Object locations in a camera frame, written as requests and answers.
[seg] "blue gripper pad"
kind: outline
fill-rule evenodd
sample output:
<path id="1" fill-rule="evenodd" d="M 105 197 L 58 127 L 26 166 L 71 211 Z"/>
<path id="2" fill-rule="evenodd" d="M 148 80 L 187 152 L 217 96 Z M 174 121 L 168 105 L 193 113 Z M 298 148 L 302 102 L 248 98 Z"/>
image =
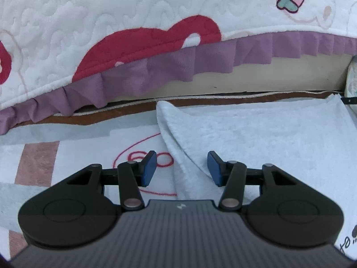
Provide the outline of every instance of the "blue gripper pad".
<path id="1" fill-rule="evenodd" d="M 151 158 L 147 161 L 147 163 L 144 167 L 144 173 L 141 177 L 142 187 L 146 187 L 149 185 L 149 183 L 155 173 L 157 164 L 158 164 L 158 155 L 155 152 L 153 154 L 153 156 L 151 156 Z"/>
<path id="2" fill-rule="evenodd" d="M 207 167 L 216 186 L 222 186 L 222 173 L 220 165 L 209 152 L 207 154 Z"/>

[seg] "purple ruffle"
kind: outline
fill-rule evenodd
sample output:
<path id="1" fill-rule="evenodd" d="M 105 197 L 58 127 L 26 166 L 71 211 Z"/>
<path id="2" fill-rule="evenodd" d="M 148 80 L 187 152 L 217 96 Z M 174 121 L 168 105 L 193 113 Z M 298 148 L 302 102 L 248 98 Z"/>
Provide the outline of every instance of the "purple ruffle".
<path id="1" fill-rule="evenodd" d="M 166 83 L 192 81 L 197 73 L 230 73 L 244 63 L 270 64 L 272 57 L 357 54 L 355 38 L 307 31 L 265 33 L 187 47 L 126 63 L 0 111 L 0 134 L 16 124 L 55 113 L 70 116 L 85 105 L 104 107 L 118 96 L 142 96 Z"/>

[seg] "ribbed gray surface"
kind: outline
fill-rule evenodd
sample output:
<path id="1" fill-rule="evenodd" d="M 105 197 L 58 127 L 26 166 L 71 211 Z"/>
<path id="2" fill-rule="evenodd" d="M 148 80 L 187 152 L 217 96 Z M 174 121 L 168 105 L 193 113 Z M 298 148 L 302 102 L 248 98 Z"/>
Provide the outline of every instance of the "ribbed gray surface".
<path id="1" fill-rule="evenodd" d="M 161 200 L 125 213 L 93 244 L 70 251 L 30 246 L 12 260 L 15 268 L 336 268 L 351 262 L 332 245 L 295 251 L 268 244 L 238 214 L 220 212 L 211 201 Z"/>

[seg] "circular cover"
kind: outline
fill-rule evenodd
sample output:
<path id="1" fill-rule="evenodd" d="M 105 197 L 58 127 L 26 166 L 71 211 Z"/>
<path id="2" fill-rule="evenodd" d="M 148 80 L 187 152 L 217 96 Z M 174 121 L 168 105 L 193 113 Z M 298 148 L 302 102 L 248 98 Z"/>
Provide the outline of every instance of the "circular cover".
<path id="1" fill-rule="evenodd" d="M 91 242 L 104 235 L 116 218 L 115 206 L 106 197 L 71 189 L 39 194 L 21 207 L 18 216 L 26 239 L 48 248 Z"/>
<path id="2" fill-rule="evenodd" d="M 308 248 L 334 243 L 343 224 L 339 206 L 315 190 L 280 187 L 256 198 L 247 209 L 247 221 L 276 244 Z"/>

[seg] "quilted bedspread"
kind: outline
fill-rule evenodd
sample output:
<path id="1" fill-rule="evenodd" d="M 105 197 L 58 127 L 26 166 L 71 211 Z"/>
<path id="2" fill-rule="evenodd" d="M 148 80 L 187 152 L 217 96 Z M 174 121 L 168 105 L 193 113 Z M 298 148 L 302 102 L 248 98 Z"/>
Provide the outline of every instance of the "quilted bedspread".
<path id="1" fill-rule="evenodd" d="M 268 32 L 357 38 L 357 0 L 0 0 L 0 110 L 123 63 Z"/>

